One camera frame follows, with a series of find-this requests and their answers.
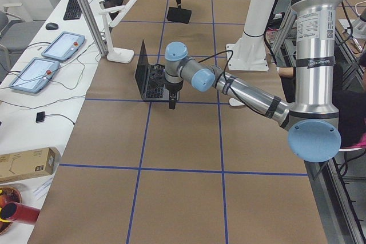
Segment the cardboard box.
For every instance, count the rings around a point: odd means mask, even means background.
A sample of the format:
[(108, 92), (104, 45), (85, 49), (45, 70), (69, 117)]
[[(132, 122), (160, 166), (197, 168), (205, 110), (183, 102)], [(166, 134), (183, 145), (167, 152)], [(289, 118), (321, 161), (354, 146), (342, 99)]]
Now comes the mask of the cardboard box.
[(52, 175), (59, 158), (55, 147), (1, 155), (1, 183)]

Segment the black mouse pad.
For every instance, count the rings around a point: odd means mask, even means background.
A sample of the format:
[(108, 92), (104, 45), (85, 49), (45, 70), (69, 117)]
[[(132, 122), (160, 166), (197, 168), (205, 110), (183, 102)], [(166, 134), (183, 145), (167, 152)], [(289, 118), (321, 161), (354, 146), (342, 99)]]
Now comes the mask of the black mouse pad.
[(178, 22), (188, 24), (192, 15), (192, 11), (188, 9), (169, 7), (166, 19), (170, 22)]

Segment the seated person in black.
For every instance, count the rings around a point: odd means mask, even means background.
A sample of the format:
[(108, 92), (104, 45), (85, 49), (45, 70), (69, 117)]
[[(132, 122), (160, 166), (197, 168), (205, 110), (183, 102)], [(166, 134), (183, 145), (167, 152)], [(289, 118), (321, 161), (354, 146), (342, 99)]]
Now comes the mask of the seated person in black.
[[(287, 102), (295, 101), (296, 68), (278, 67)], [(343, 89), (343, 68), (333, 68), (332, 102), (339, 110), (338, 130), (343, 149), (365, 148), (365, 92)]]

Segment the grey laptop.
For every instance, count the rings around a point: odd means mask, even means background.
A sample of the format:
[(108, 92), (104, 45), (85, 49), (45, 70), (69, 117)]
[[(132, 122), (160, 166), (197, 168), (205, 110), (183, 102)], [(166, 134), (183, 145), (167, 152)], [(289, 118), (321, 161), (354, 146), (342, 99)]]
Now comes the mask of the grey laptop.
[(166, 86), (165, 65), (149, 63), (144, 40), (142, 40), (134, 77), (143, 101), (178, 101), (179, 92), (171, 94)]

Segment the far teach pendant tablet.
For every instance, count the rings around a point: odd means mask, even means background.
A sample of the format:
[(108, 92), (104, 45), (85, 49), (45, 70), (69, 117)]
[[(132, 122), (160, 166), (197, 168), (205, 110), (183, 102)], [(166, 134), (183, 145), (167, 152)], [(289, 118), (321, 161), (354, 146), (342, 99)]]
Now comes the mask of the far teach pendant tablet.
[(63, 31), (42, 53), (45, 58), (64, 62), (84, 44), (85, 36)]

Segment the teach pendant tablet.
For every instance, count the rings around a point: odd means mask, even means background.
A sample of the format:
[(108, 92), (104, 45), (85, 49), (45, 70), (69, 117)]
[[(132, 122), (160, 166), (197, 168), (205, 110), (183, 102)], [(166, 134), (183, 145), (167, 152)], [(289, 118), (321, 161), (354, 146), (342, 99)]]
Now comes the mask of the teach pendant tablet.
[(84, 44), (85, 36), (63, 31), (42, 53), (45, 58), (64, 62)]
[(39, 93), (53, 78), (60, 62), (33, 58), (9, 84), (9, 88), (21, 92)]

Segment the white computer mouse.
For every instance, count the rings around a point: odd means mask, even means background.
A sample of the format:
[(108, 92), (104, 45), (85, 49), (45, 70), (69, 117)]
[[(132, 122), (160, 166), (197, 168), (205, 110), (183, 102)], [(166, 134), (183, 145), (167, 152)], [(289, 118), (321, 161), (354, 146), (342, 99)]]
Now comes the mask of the white computer mouse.
[(234, 98), (229, 99), (229, 105), (231, 107), (246, 107), (246, 105), (244, 103), (242, 103)]

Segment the black keyboard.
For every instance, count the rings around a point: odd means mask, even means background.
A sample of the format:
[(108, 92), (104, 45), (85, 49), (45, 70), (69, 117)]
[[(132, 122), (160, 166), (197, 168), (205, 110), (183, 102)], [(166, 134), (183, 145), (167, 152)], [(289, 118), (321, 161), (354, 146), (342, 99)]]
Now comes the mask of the black keyboard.
[(63, 16), (64, 21), (78, 20), (81, 18), (82, 10), (77, 0), (69, 0)]

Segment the aluminium frame post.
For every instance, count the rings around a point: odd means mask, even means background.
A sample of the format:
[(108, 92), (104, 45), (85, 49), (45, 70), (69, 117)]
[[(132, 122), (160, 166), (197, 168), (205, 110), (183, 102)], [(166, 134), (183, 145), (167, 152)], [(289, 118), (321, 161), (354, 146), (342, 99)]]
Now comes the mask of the aluminium frame post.
[(108, 51), (107, 51), (107, 48), (106, 48), (106, 45), (105, 45), (104, 41), (102, 40), (102, 36), (100, 34), (100, 31), (99, 31), (99, 28), (97, 26), (96, 20), (94, 18), (92, 9), (89, 5), (89, 1), (88, 0), (77, 0), (77, 1), (78, 1), (79, 5), (81, 7), (81, 10), (82, 10), (83, 16), (85, 18), (86, 24), (89, 28), (89, 31), (91, 33), (91, 36), (92, 36), (93, 40), (94, 40), (94, 43), (96, 44), (96, 47), (99, 51), (99, 54), (102, 57), (105, 57), (107, 55)]

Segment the near teach pendant tablet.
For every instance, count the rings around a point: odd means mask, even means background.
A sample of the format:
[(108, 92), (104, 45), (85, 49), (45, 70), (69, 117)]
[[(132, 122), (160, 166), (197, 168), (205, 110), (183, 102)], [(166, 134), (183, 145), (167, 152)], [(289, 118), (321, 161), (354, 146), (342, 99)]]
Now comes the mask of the near teach pendant tablet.
[(9, 88), (21, 92), (39, 93), (53, 78), (60, 62), (33, 58), (9, 84)]

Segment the woven basket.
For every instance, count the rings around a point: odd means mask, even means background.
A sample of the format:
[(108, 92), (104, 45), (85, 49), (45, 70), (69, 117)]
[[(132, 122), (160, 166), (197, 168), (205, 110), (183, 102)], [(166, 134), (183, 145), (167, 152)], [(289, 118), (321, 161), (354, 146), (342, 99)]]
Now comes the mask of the woven basket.
[[(21, 193), (13, 187), (1, 187), (1, 209), (9, 202), (22, 202)], [(1, 219), (1, 234), (4, 234), (12, 223)]]

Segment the black computer mouse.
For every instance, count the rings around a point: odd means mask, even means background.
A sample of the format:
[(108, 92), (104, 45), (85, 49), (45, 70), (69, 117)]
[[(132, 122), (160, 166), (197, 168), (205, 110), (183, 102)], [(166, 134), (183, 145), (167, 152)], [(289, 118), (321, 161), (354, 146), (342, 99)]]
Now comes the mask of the black computer mouse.
[(59, 29), (59, 25), (54, 22), (49, 22), (45, 25), (45, 29), (46, 30), (57, 30), (57, 29)]

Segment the small black square device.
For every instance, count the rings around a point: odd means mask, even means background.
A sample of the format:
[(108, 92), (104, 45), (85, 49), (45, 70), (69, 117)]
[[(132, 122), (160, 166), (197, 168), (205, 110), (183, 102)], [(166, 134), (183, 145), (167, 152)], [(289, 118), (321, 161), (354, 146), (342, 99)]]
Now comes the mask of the small black square device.
[(35, 122), (41, 123), (45, 120), (46, 113), (44, 111), (37, 112)]

